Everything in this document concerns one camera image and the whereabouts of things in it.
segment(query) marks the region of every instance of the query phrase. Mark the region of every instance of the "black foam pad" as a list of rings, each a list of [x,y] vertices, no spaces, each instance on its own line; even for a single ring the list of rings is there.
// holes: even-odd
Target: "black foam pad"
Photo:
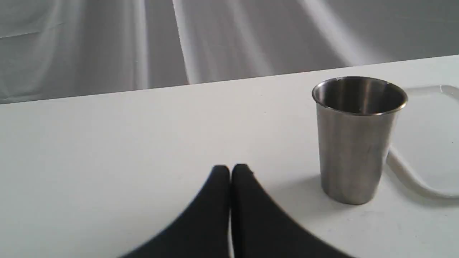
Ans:
[[[124,258],[228,258],[230,171],[215,166],[188,208]]]
[[[235,258],[350,257],[286,215],[246,165],[236,165],[232,173],[231,231]]]

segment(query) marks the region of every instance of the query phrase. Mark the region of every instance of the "tabletop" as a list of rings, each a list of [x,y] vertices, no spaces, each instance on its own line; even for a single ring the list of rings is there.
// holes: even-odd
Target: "tabletop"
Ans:
[[[311,89],[339,76],[459,85],[459,56],[0,106],[0,256],[116,257],[170,223],[211,167],[247,163],[300,225],[356,257],[459,254],[459,203],[385,168],[373,201],[319,184]]]

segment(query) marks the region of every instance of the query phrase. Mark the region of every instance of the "wrinkled fabric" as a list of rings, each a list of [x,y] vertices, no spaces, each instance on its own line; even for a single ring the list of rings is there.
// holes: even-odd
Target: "wrinkled fabric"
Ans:
[[[459,54],[456,0],[2,0],[0,103]]]

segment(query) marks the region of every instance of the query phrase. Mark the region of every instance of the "metal cup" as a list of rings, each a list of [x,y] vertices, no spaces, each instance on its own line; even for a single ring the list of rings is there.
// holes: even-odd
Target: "metal cup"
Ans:
[[[408,96],[398,86],[366,77],[341,77],[315,86],[320,175],[324,192],[347,204],[375,195],[398,111]]]

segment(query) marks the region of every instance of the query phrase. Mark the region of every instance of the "gray fabric backdrop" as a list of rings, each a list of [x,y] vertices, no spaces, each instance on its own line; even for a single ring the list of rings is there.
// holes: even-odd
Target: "gray fabric backdrop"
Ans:
[[[457,0],[0,0],[0,103],[459,54]]]

